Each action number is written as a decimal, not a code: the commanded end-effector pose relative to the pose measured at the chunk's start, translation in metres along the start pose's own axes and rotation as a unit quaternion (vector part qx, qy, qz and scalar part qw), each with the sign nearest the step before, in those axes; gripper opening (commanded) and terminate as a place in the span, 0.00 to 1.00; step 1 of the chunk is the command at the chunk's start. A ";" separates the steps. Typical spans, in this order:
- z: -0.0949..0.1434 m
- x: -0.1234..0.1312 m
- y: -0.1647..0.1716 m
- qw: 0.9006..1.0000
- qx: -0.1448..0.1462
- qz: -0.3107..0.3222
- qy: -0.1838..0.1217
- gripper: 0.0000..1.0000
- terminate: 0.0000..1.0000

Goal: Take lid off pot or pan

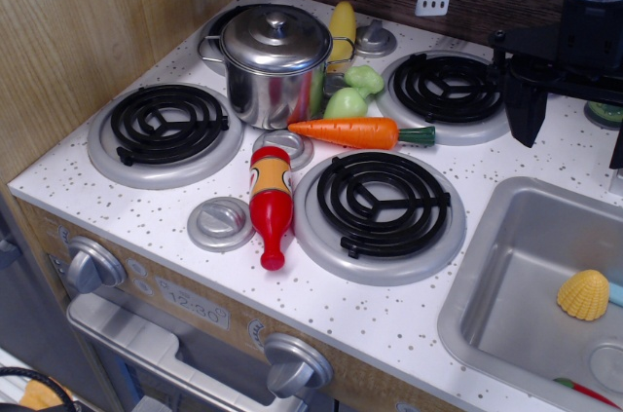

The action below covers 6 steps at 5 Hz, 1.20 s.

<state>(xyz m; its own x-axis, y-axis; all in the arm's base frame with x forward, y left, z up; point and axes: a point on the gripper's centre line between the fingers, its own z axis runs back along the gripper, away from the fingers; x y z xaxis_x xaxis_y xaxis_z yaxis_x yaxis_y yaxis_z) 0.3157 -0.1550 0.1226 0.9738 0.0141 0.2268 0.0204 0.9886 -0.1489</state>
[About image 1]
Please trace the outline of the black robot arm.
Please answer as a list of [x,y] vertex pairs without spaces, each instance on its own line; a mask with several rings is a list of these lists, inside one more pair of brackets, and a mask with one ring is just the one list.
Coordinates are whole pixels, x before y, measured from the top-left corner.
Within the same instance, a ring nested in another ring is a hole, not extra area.
[[564,0],[559,22],[498,30],[489,44],[511,134],[527,147],[549,94],[622,103],[622,0]]

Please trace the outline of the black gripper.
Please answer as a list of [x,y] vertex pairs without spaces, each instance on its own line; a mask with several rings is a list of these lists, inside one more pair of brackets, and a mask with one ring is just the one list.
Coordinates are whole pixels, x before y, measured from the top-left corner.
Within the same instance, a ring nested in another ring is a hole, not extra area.
[[[512,136],[532,148],[548,95],[610,105],[622,103],[622,39],[607,39],[560,24],[499,29],[489,36]],[[609,167],[623,168],[623,124]]]

